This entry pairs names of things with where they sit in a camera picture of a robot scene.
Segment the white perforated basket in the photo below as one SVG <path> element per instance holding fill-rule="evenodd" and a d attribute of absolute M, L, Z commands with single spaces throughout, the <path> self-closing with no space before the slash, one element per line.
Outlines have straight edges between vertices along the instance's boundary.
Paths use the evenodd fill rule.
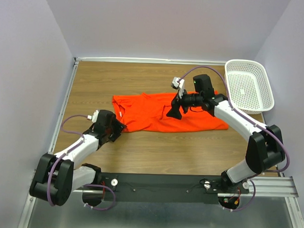
<path fill-rule="evenodd" d="M 225 63 L 225 81 L 233 106 L 249 115 L 274 107 L 274 97 L 266 69 L 259 62 L 231 59 Z"/>

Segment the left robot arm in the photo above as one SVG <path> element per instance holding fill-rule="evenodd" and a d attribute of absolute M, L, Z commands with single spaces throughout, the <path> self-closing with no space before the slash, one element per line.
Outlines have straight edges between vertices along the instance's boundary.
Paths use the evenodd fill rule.
<path fill-rule="evenodd" d="M 90 121 L 91 126 L 79 132 L 79 139 L 63 151 L 42 155 L 30 184 L 30 196 L 42 199 L 52 207 L 64 205 L 70 194 L 80 187 L 100 188 L 102 193 L 112 193 L 116 200 L 113 189 L 102 180 L 101 168 L 83 163 L 83 160 L 104 144 L 116 141 L 126 125 L 109 110 L 96 110 L 92 115 L 82 117 Z"/>

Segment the orange t-shirt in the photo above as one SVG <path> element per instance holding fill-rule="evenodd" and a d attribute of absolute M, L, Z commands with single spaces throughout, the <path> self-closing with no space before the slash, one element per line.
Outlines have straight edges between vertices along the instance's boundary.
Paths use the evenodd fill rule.
<path fill-rule="evenodd" d="M 182 114 L 181 120 L 167 117 L 174 96 L 174 93 L 144 92 L 140 95 L 114 95 L 112 105 L 117 120 L 126 125 L 125 132 L 192 133 L 229 129 L 226 122 L 202 110 Z"/>

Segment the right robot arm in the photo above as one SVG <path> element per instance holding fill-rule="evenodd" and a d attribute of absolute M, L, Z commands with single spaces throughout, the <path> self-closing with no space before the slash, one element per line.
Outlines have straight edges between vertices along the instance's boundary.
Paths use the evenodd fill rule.
<path fill-rule="evenodd" d="M 181 120 L 182 114 L 187 113 L 188 109 L 201 107 L 210 115 L 226 122 L 248 143 L 245 158 L 221 173 L 219 182 L 222 191 L 230 193 L 245 179 L 266 172 L 284 161 L 286 155 L 279 127 L 267 126 L 233 108 L 225 95 L 215 93 L 208 75 L 197 75 L 193 81 L 195 92 L 188 94 L 184 88 L 184 79 L 173 78 L 171 86 L 177 94 L 171 101 L 171 109 L 166 116 Z"/>

